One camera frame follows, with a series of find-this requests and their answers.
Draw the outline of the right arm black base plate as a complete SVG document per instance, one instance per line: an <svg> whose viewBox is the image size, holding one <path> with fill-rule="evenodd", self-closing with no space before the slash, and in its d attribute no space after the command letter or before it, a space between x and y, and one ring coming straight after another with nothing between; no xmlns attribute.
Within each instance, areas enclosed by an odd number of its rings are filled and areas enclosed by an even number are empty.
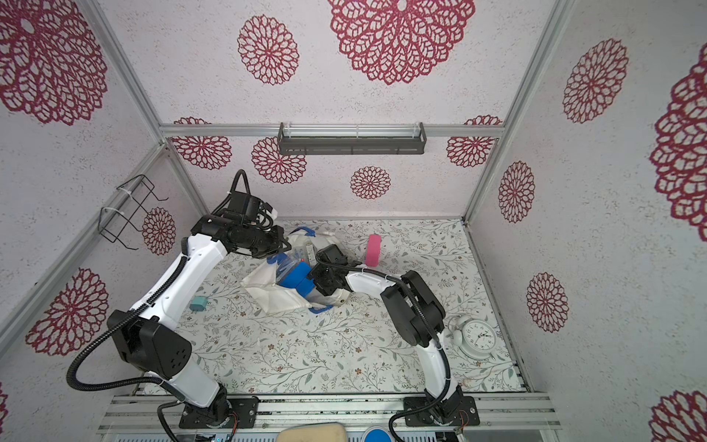
<svg viewBox="0 0 707 442"><path fill-rule="evenodd" d="M453 397L434 408L405 417L407 427L478 427L480 422L471 396Z"/></svg>

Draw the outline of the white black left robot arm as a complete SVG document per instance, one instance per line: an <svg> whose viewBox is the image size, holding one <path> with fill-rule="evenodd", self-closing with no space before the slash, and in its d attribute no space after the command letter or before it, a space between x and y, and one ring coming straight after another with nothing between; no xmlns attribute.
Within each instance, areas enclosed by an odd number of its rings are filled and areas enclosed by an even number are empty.
<svg viewBox="0 0 707 442"><path fill-rule="evenodd" d="M177 333L206 276L230 253L265 259L290 250L277 211L254 221L204 215L182 243L180 256L153 287L132 305L141 313L112 340L121 360L158 378L158 384L181 401L206 409L217 403L220 385L191 359L191 342Z"/></svg>

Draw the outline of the blue case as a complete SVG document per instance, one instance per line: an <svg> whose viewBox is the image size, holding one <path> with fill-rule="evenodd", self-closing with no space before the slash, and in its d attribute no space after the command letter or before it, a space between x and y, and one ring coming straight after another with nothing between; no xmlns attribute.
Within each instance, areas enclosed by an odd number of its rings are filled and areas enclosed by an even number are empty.
<svg viewBox="0 0 707 442"><path fill-rule="evenodd" d="M299 262L285 277L277 283L280 287L295 289L300 296L305 298L315 288L314 282L309 278L312 268L304 262Z"/></svg>

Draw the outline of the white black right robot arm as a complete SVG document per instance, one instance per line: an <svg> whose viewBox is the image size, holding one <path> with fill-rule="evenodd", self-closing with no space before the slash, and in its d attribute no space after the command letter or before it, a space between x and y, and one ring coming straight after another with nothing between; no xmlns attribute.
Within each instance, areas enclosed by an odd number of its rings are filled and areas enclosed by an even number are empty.
<svg viewBox="0 0 707 442"><path fill-rule="evenodd" d="M451 374L445 348L446 312L418 273L390 276L366 267L319 263L307 278L326 297L343 289L380 299L396 331L418 355L429 406L448 409L461 404L463 392Z"/></svg>

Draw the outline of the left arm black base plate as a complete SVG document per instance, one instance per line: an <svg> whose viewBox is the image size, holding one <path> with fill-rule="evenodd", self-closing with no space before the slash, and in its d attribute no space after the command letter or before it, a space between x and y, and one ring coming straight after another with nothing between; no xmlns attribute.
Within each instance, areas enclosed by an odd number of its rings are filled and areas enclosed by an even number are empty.
<svg viewBox="0 0 707 442"><path fill-rule="evenodd" d="M215 402L198 408L186 403L180 429L251 429L255 425L260 400L249 397L216 397Z"/></svg>

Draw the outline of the pink case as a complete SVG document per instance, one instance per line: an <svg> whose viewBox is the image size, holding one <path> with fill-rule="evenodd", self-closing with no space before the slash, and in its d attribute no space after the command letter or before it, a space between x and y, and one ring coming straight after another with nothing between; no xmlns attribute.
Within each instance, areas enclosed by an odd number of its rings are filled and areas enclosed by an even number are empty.
<svg viewBox="0 0 707 442"><path fill-rule="evenodd" d="M382 238L377 234L371 234L366 243L365 265L377 267L381 256Z"/></svg>

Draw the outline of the white canvas bag blue handles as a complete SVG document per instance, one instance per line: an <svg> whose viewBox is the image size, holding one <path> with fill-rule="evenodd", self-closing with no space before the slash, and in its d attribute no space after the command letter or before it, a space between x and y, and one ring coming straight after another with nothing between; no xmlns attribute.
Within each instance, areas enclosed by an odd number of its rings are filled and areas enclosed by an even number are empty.
<svg viewBox="0 0 707 442"><path fill-rule="evenodd" d="M288 241L292 250L266 259L243 278L242 287L267 314L308 311L319 314L341 307L352 296L346 288L334 289L330 295L315 285L309 276L316 263L315 253L326 246L342 243L334 233L299 227Z"/></svg>

